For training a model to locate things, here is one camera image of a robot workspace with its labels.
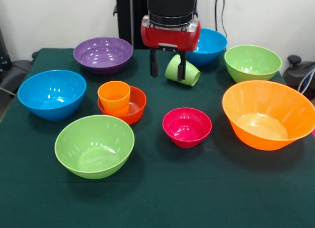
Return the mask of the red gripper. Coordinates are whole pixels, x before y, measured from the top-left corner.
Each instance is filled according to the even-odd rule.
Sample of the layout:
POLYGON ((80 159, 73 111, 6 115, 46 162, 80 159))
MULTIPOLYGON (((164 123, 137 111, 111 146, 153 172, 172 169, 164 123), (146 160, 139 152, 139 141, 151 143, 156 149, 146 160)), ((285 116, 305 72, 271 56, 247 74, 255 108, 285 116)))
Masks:
POLYGON ((193 20, 189 25, 177 28, 163 28, 154 26, 145 15, 141 21, 141 38, 145 46, 150 47, 150 75, 158 76, 158 62, 156 60, 156 49, 171 49, 181 51, 180 63, 178 64, 178 81, 186 78, 186 52, 193 51, 199 40, 201 24, 193 20))

